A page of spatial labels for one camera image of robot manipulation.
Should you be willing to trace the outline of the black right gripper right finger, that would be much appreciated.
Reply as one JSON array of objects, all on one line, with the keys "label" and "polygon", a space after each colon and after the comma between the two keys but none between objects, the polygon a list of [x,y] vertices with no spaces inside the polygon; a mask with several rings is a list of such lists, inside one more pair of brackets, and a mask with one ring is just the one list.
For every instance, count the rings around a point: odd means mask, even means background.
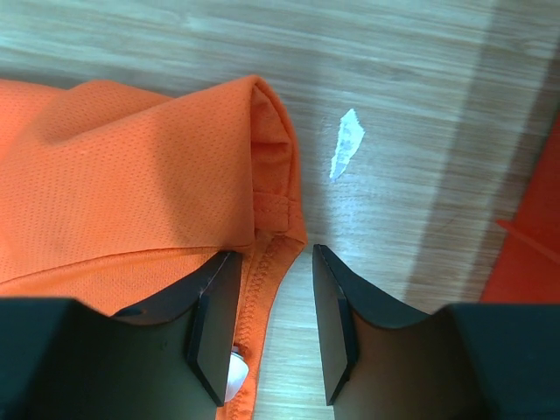
[{"label": "black right gripper right finger", "polygon": [[325,399],[338,419],[556,419],[559,308],[448,304],[428,314],[315,245]]}]

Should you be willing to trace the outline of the orange t-shirt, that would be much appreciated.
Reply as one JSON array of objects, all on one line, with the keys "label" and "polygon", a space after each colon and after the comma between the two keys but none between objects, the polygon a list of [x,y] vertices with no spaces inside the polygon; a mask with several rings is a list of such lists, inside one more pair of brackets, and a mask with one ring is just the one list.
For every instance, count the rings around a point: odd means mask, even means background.
[{"label": "orange t-shirt", "polygon": [[306,243],[297,136],[264,79],[178,98],[2,81],[2,295],[112,314],[217,251],[241,253],[234,343],[248,377],[220,419],[254,415],[270,310]]}]

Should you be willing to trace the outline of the white paper strip scrap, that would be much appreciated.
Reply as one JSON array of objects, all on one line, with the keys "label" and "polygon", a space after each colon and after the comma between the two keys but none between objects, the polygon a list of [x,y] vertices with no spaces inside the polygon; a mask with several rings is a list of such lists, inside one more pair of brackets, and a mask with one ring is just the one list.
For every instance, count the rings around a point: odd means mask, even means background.
[{"label": "white paper strip scrap", "polygon": [[357,112],[350,108],[340,119],[337,143],[331,158],[329,179],[335,182],[347,169],[351,159],[361,146],[366,131]]}]

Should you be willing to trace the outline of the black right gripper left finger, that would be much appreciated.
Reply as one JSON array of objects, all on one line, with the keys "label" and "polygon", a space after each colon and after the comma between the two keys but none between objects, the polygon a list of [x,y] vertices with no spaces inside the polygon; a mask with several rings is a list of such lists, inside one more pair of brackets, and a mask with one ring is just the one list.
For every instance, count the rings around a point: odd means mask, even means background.
[{"label": "black right gripper left finger", "polygon": [[3,299],[2,418],[214,418],[241,273],[241,255],[220,252],[111,316],[72,298]]}]

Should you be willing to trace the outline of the red plastic bin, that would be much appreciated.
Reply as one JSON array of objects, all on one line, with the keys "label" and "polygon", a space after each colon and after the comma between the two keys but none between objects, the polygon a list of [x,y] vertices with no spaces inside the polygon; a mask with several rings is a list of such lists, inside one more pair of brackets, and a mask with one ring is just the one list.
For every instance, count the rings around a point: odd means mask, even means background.
[{"label": "red plastic bin", "polygon": [[555,121],[480,300],[559,302],[559,121]]}]

